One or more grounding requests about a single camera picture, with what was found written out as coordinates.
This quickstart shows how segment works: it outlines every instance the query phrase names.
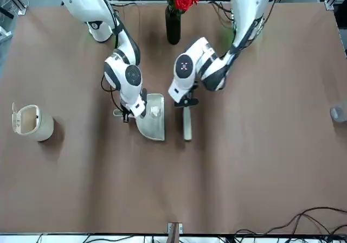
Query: vase with roses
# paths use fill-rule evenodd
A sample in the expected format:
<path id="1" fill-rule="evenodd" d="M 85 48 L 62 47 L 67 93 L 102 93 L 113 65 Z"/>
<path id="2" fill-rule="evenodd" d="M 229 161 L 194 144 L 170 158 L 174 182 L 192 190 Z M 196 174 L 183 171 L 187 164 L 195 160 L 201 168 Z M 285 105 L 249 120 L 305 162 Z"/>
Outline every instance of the vase with roses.
<path id="1" fill-rule="evenodd" d="M 165 10 L 166 36 L 170 44 L 177 44 L 181 39 L 181 15 L 199 0 L 168 0 Z"/>

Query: floor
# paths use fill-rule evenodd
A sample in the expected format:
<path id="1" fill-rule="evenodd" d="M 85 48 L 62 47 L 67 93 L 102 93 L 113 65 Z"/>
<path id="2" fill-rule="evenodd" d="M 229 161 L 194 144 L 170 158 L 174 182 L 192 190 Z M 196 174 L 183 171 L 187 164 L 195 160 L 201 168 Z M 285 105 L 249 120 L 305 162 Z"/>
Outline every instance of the floor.
<path id="1" fill-rule="evenodd" d="M 87 239 L 85 235 L 44 235 L 38 241 L 40 235 L 20 235 L 20 236 L 0 236 L 0 243 L 85 243 L 84 241 Z M 122 238 L 126 238 L 127 236 L 91 236 L 87 239 L 88 242 L 107 242 L 105 240 L 118 240 Z M 154 243 L 166 243 L 167 237 L 165 236 L 155 236 L 153 238 Z M 225 243 L 225 239 L 212 238 L 212 237 L 180 237 L 180 243 Z M 276 238 L 264 238 L 264 239 L 244 239 L 242 243 L 285 243 L 287 239 L 279 239 Z M 298 240 L 299 243 L 319 243 L 318 240 L 314 239 L 306 239 Z M 121 243 L 152 243 L 151 236 L 134 236 L 129 239 L 122 240 Z"/>

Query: white object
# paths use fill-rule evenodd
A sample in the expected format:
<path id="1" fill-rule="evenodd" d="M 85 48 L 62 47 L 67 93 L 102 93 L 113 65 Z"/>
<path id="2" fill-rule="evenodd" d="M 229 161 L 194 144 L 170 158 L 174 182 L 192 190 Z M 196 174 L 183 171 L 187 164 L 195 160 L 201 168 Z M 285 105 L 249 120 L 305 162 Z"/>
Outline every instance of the white object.
<path id="1" fill-rule="evenodd" d="M 183 108 L 183 137 L 187 142 L 191 141 L 191 116 L 190 107 Z"/>
<path id="2" fill-rule="evenodd" d="M 131 111 L 134 117 L 138 117 L 145 110 L 145 103 L 140 93 L 142 90 L 142 75 L 140 69 L 135 65 L 124 63 L 122 58 L 114 53 L 108 57 L 104 64 L 104 75 L 108 83 L 120 93 L 120 102 Z M 127 80 L 134 78 L 136 84 Z"/>
<path id="3" fill-rule="evenodd" d="M 115 28 L 114 17 L 110 13 L 112 8 L 104 0 L 62 0 L 65 7 L 75 18 L 82 22 L 100 21 L 102 24 L 99 28 L 93 29 L 91 23 L 88 23 L 89 32 L 98 42 L 106 41 Z"/>
<path id="4" fill-rule="evenodd" d="M 171 227 L 172 227 L 172 223 L 168 223 L 168 234 L 170 234 Z M 183 224 L 182 223 L 178 224 L 178 228 L 179 228 L 179 233 L 183 234 Z"/>
<path id="5" fill-rule="evenodd" d="M 0 26 L 0 43 L 10 39 L 12 36 L 12 31 L 5 31 L 4 28 Z"/>
<path id="6" fill-rule="evenodd" d="M 341 102 L 330 108 L 330 116 L 336 123 L 347 121 L 347 101 Z"/>
<path id="7" fill-rule="evenodd" d="M 53 134 L 53 118 L 36 105 L 28 105 L 17 112 L 12 104 L 12 127 L 15 133 L 35 141 L 47 140 Z"/>

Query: wire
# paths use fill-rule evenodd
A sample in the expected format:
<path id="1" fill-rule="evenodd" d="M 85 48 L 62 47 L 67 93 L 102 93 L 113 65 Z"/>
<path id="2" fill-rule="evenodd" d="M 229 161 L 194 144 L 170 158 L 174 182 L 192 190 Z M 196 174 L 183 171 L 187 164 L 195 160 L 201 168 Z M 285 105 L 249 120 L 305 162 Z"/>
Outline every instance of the wire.
<path id="1" fill-rule="evenodd" d="M 111 6 L 114 6 L 114 7 L 124 7 L 124 6 L 132 5 L 132 4 L 137 5 L 137 3 L 132 2 L 132 3 L 121 4 L 121 5 L 111 4 Z"/>
<path id="2" fill-rule="evenodd" d="M 12 10 L 9 10 L 9 12 L 13 12 L 16 15 L 16 17 L 18 17 L 19 8 L 15 8 L 13 6 L 13 2 L 11 3 L 11 8 L 12 8 Z"/>
<path id="3" fill-rule="evenodd" d="M 107 241 L 107 242 L 118 242 L 118 241 L 121 241 L 121 240 L 124 240 L 124 239 L 129 239 L 129 238 L 132 238 L 134 237 L 135 235 L 131 235 L 131 236 L 127 236 L 125 238 L 122 238 L 122 239 L 93 239 L 93 240 L 90 240 L 90 241 L 87 241 L 87 242 L 84 242 L 84 243 L 91 243 L 91 242 L 94 242 L 94 241 Z"/>
<path id="4" fill-rule="evenodd" d="M 104 0 L 104 2 L 105 2 L 106 6 L 107 6 L 107 8 L 108 8 L 108 10 L 109 10 L 109 12 L 110 12 L 110 14 L 111 14 L 114 27 L 116 28 L 116 27 L 117 27 L 117 23 L 115 22 L 114 14 L 113 14 L 113 12 L 112 12 L 113 10 L 111 9 L 110 4 L 108 3 L 107 0 Z"/>
<path id="5" fill-rule="evenodd" d="M 234 238 L 237 237 L 238 233 L 244 231 L 244 232 L 248 232 L 250 234 L 244 234 L 242 235 L 242 239 L 241 239 L 241 242 L 244 238 L 246 237 L 249 237 L 249 236 L 254 236 L 254 237 L 263 237 L 263 236 L 266 236 L 267 234 L 273 232 L 273 231 L 276 231 L 276 230 L 279 230 L 279 229 L 283 229 L 283 228 L 286 228 L 288 227 L 291 223 L 293 223 L 295 220 L 295 225 L 294 225 L 294 229 L 292 231 L 292 234 L 294 234 L 297 230 L 297 227 L 298 227 L 298 224 L 299 224 L 299 221 L 301 219 L 302 216 L 308 218 L 309 220 L 311 220 L 312 222 L 316 222 L 318 223 L 319 225 L 321 225 L 327 232 L 329 231 L 323 224 L 321 224 L 318 220 L 314 219 L 313 217 L 307 215 L 306 213 L 307 212 L 311 212 L 313 210 L 332 210 L 332 211 L 335 211 L 335 212 L 339 212 L 339 213 L 343 213 L 343 214 L 347 214 L 347 210 L 343 210 L 343 209 L 338 209 L 338 208 L 332 208 L 332 207 L 314 207 L 314 208 L 309 208 L 309 209 L 306 209 L 304 210 L 303 212 L 295 215 L 288 223 L 286 223 L 285 225 L 282 225 L 282 226 L 277 226 L 277 227 L 273 227 L 271 229 L 269 229 L 267 232 L 265 233 L 262 233 L 262 234 L 257 234 L 253 231 L 250 231 L 248 229 L 239 229 L 238 231 L 235 232 L 234 234 Z M 341 225 L 339 227 L 337 227 L 332 233 L 329 233 L 330 235 L 333 235 L 336 231 L 338 231 L 339 229 L 343 228 L 343 227 L 347 227 L 347 224 L 346 225 Z M 286 241 L 286 243 L 289 243 L 290 241 L 295 241 L 295 240 L 292 240 L 292 239 L 289 239 Z"/>
<path id="6" fill-rule="evenodd" d="M 222 25 L 224 28 L 226 28 L 226 29 L 232 29 L 231 26 L 228 27 L 228 26 L 225 25 L 225 23 L 229 23 L 230 21 L 224 21 L 223 18 L 221 17 L 221 15 L 219 14 L 219 8 L 220 8 L 219 5 L 217 5 L 217 4 L 215 4 L 215 3 L 212 3 L 212 7 L 213 7 L 213 9 L 215 10 L 215 12 L 216 12 L 216 14 L 217 14 L 217 16 L 218 16 L 218 20 L 219 20 L 219 22 L 221 23 L 221 25 Z"/>
<path id="7" fill-rule="evenodd" d="M 91 237 L 91 235 L 89 235 L 84 241 L 83 243 L 86 243 L 86 241 Z"/>
<path id="8" fill-rule="evenodd" d="M 223 10 L 224 15 L 226 16 L 226 18 L 228 18 L 228 20 L 232 21 L 232 18 L 228 16 L 227 12 Z"/>
<path id="9" fill-rule="evenodd" d="M 42 238 L 43 233 L 39 236 L 39 238 L 37 239 L 36 243 L 38 243 L 40 241 L 40 239 Z"/>
<path id="10" fill-rule="evenodd" d="M 117 103 L 115 102 L 115 99 L 114 99 L 114 97 L 113 97 L 113 92 L 115 91 L 115 89 L 112 89 L 111 85 L 110 85 L 110 89 L 104 88 L 104 86 L 103 86 L 103 84 L 102 84 L 102 83 L 104 82 L 104 78 L 105 78 L 105 75 L 102 75 L 102 78 L 101 78 L 101 88 L 102 88 L 102 90 L 104 90 L 104 91 L 106 91 L 106 92 L 108 92 L 108 93 L 111 94 L 111 98 L 112 98 L 112 101 L 113 101 L 114 105 L 116 106 L 116 108 L 117 108 L 120 112 L 123 112 L 123 110 L 120 109 L 120 107 L 117 105 Z"/>
<path id="11" fill-rule="evenodd" d="M 217 5 L 220 9 L 222 9 L 222 10 L 225 11 L 225 12 L 228 12 L 228 13 L 230 13 L 230 14 L 232 13 L 230 10 L 224 8 L 222 5 L 217 4 L 216 1 L 211 1 L 211 2 L 209 2 L 209 3 Z"/>
<path id="12" fill-rule="evenodd" d="M 339 229 L 342 229 L 344 227 L 347 227 L 347 224 L 344 224 L 344 225 L 341 225 L 341 226 L 338 226 L 336 229 L 334 229 L 331 234 L 334 235 Z"/>

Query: table surface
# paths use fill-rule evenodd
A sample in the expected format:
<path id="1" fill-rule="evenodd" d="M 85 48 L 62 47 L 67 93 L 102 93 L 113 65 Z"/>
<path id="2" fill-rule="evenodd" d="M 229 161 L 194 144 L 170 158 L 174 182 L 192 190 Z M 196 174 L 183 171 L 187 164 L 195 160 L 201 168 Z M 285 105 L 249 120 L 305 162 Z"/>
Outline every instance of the table surface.
<path id="1" fill-rule="evenodd" d="M 211 5 L 182 16 L 166 40 L 165 6 L 120 16 L 142 52 L 143 86 L 165 96 L 165 142 L 112 116 L 100 87 L 113 40 L 96 43 L 65 8 L 18 19 L 0 79 L 0 231 L 165 233 L 265 232 L 303 209 L 347 209 L 347 127 L 329 108 L 347 98 L 347 60 L 324 4 L 277 4 L 264 32 L 236 60 L 227 86 L 200 87 L 185 143 L 182 109 L 167 89 L 176 57 L 205 36 L 218 54 L 229 29 Z M 10 109 L 36 104 L 56 120 L 51 139 L 13 133 Z M 311 213 L 328 227 L 346 216 Z M 288 233 L 290 228 L 277 231 Z M 298 233 L 317 234 L 303 220 Z"/>

